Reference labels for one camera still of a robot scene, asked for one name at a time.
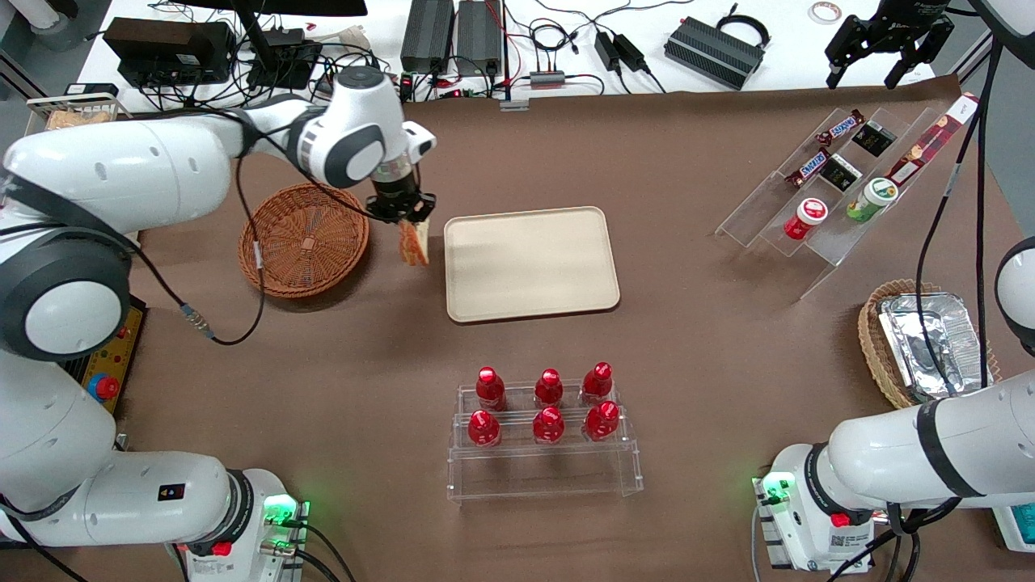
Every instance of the acrylic display stand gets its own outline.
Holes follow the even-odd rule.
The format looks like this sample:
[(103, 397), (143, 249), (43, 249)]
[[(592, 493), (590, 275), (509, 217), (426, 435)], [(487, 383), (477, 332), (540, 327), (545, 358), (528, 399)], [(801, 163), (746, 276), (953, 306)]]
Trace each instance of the acrylic display stand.
[(537, 444), (532, 419), (539, 411), (533, 399), (534, 382), (508, 384), (507, 410), (493, 412), (500, 421), (500, 444), (481, 448), (467, 435), (471, 413), (478, 410), (473, 385), (460, 386), (456, 413), (449, 439), (450, 500), (553, 497), (583, 493), (619, 493), (622, 497), (643, 491), (640, 448), (617, 388), (609, 398), (619, 405), (618, 430), (599, 442), (582, 435), (590, 407), (579, 401), (582, 379), (563, 380), (559, 407), (564, 435), (556, 444)]
[[(853, 127), (847, 135), (827, 146), (827, 151), (840, 155), (862, 173), (862, 177), (844, 193), (819, 175), (809, 178), (801, 188), (795, 188), (786, 182), (787, 176), (801, 168), (819, 151), (821, 144), (816, 141), (816, 135), (836, 125), (849, 115), (850, 113), (842, 109), (834, 110), (715, 230), (715, 234), (726, 233), (745, 248), (764, 241), (785, 257), (792, 257), (796, 253), (810, 253), (822, 259), (826, 266), (800, 298), (804, 298), (826, 281), (840, 266), (866, 231), (881, 220), (881, 214), (889, 211), (895, 204), (884, 208), (865, 223), (849, 217), (846, 212), (848, 205), (871, 179), (886, 175), (895, 162), (916, 143), (920, 135), (942, 116), (941, 113), (927, 108), (910, 124), (884, 109), (877, 110), (871, 116), (867, 116), (867, 119), (883, 125), (897, 137), (880, 157), (874, 156), (852, 141), (852, 137), (859, 130), (858, 127)], [(909, 195), (910, 186), (916, 183), (923, 170), (921, 168), (899, 188), (898, 200)], [(794, 215), (798, 204), (805, 198), (822, 200), (830, 213), (826, 221), (808, 231), (803, 240), (795, 240), (783, 232), (783, 223)]]

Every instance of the round wicker basket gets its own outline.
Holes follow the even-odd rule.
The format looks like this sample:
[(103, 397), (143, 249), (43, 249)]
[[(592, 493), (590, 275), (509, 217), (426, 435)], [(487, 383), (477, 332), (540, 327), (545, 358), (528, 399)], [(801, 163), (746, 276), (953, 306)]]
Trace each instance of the round wicker basket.
[[(334, 191), (357, 208), (362, 205), (344, 190)], [(289, 299), (309, 297), (339, 283), (366, 250), (371, 226), (362, 216), (331, 200), (309, 183), (286, 187), (255, 211), (262, 248), (266, 294)], [(252, 226), (237, 244), (241, 270), (259, 288)]]
[[(936, 293), (942, 288), (937, 285), (924, 283), (920, 286), (923, 293)], [(907, 408), (920, 404), (907, 388), (898, 375), (898, 367), (895, 365), (895, 357), (891, 353), (891, 347), (884, 338), (884, 329), (877, 318), (877, 303), (891, 295), (903, 295), (916, 291), (916, 284), (912, 279), (898, 279), (889, 281), (878, 287), (870, 295), (869, 299), (859, 310), (859, 344), (862, 346), (862, 353), (866, 357), (866, 366), (869, 373), (881, 388), (884, 397), (887, 398), (895, 408)], [(996, 356), (988, 348), (988, 369), (995, 382), (1002, 381), (999, 375), (999, 363)]]

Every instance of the beige tray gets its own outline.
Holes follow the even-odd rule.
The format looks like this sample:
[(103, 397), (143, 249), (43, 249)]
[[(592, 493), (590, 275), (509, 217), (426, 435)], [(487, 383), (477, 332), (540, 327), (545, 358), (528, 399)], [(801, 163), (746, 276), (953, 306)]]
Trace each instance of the beige tray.
[(608, 310), (618, 275), (594, 206), (446, 223), (446, 311), (460, 323)]

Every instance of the white table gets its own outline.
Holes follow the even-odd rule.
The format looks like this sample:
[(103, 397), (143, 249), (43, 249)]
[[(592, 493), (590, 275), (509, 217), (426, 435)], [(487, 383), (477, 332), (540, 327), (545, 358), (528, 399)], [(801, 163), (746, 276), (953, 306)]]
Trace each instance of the white table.
[[(596, 16), (609, 7), (621, 5), (620, 0), (597, 4), (583, 0), (542, 0), (544, 4), (556, 8), (581, 9)], [(856, 13), (868, 18), (874, 13), (879, 0), (835, 0), (844, 14)], [(762, 21), (769, 29), (772, 40), (766, 48), (765, 59), (759, 69), (747, 80), (743, 90), (765, 91), (778, 89), (808, 89), (826, 87), (829, 65), (824, 49), (838, 25), (820, 25), (812, 22), (807, 14), (814, 0), (740, 0), (738, 13), (748, 14)], [(649, 5), (654, 0), (633, 0), (633, 5)], [(601, 23), (625, 34), (642, 51), (654, 75), (669, 91), (728, 91), (726, 87), (710, 81), (664, 57), (664, 42), (678, 26), (679, 21), (687, 16), (707, 23), (715, 23), (729, 12), (732, 0), (694, 0), (691, 4), (666, 5), (643, 11), (622, 11), (601, 19)], [(154, 20), (186, 20), (182, 14), (160, 12), (147, 6), (148, 0), (112, 0), (111, 7), (105, 17), (103, 26), (115, 17), (145, 18)], [(403, 46), (403, 34), (406, 30), (407, 16), (410, 10), (410, 0), (367, 0), (369, 14), (362, 18), (283, 18), (288, 28), (304, 28), (306, 23), (313, 23), (316, 28), (307, 32), (307, 36), (317, 37), (331, 34), (354, 24), (361, 24), (376, 55), (391, 63), (393, 72), (401, 71), (400, 52)], [(553, 19), (566, 29), (573, 30), (586, 21), (575, 14), (567, 14), (544, 10), (535, 0), (509, 0), (510, 13), (519, 22), (528, 24), (537, 17)], [(204, 21), (211, 10), (194, 8), (195, 20)], [(513, 23), (508, 23), (508, 32), (526, 33), (527, 31)], [(758, 42), (758, 34), (746, 25), (734, 24), (723, 30), (748, 42)], [(603, 79), (607, 93), (623, 93), (614, 72), (604, 70), (593, 48), (595, 31), (592, 27), (584, 27), (575, 38), (579, 54), (570, 47), (565, 47), (558, 53), (559, 67), (568, 75), (592, 74)], [(543, 42), (556, 41), (557, 34), (542, 32)], [(510, 74), (516, 75), (518, 58), (514, 47), (520, 51), (522, 69), (520, 75), (535, 70), (535, 56), (532, 43), (526, 38), (513, 38), (510, 46)], [(324, 54), (333, 58), (344, 54), (341, 48), (327, 47)], [(898, 60), (897, 55), (873, 55), (851, 67), (845, 74), (840, 86), (883, 85), (884, 78)], [(153, 111), (148, 100), (116, 71), (118, 57), (100, 38), (94, 41), (83, 70), (79, 77), (82, 83), (115, 83), (120, 90), (119, 99), (129, 111)], [(935, 76), (928, 65), (920, 65), (903, 79), (901, 84), (914, 83)], [(625, 83), (635, 93), (653, 93), (658, 89), (646, 75), (642, 72), (624, 74)], [(532, 90), (528, 82), (519, 84), (512, 91), (512, 98), (525, 99), (537, 96), (595, 94), (599, 84), (592, 79), (579, 80), (559, 89)], [(484, 89), (484, 81), (480, 78), (469, 78), (461, 81), (456, 87), (475, 90)], [(205, 98), (217, 94), (225, 86), (203, 86), (197, 96)], [(425, 90), (419, 90), (418, 96), (423, 97)], [(219, 103), (220, 106), (232, 106), (234, 99)]]

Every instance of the foil container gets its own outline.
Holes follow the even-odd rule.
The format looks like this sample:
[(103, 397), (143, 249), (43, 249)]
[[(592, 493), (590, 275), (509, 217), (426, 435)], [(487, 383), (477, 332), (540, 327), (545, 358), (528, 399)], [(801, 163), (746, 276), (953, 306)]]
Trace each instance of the foil container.
[(892, 295), (878, 302), (877, 313), (894, 354), (903, 384), (919, 402), (960, 396), (981, 389), (981, 358), (977, 333), (967, 305), (951, 293), (922, 295), (923, 322), (930, 347), (949, 384), (935, 367), (916, 313), (916, 295)]

